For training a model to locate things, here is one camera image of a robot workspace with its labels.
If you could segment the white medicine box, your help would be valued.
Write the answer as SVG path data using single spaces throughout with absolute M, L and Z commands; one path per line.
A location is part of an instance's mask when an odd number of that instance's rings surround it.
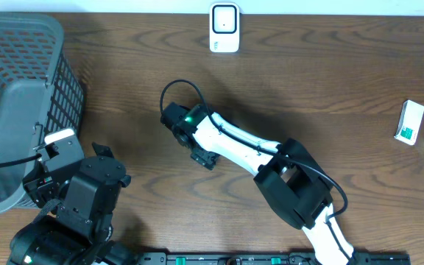
M 394 138 L 410 146 L 415 145 L 423 114 L 423 105 L 412 100 L 406 100 L 402 106 Z

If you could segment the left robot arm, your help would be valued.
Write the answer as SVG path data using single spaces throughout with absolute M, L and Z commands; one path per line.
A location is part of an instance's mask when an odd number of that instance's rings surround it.
M 10 242 L 9 264 L 136 264 L 112 240 L 113 211 L 131 177 L 108 146 L 87 158 L 71 129 L 48 134 L 22 187 L 40 208 Z

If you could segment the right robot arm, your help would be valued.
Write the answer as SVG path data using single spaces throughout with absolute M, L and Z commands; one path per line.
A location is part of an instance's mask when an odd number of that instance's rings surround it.
M 298 141 L 281 144 L 245 132 L 210 113 L 205 105 L 189 109 L 174 102 L 160 110 L 160 121 L 191 159 L 213 169 L 219 157 L 248 171 L 269 207 L 288 225 L 302 230 L 321 264 L 354 264 L 353 246 L 336 217 L 347 209 L 333 207 L 332 190 L 347 195 Z

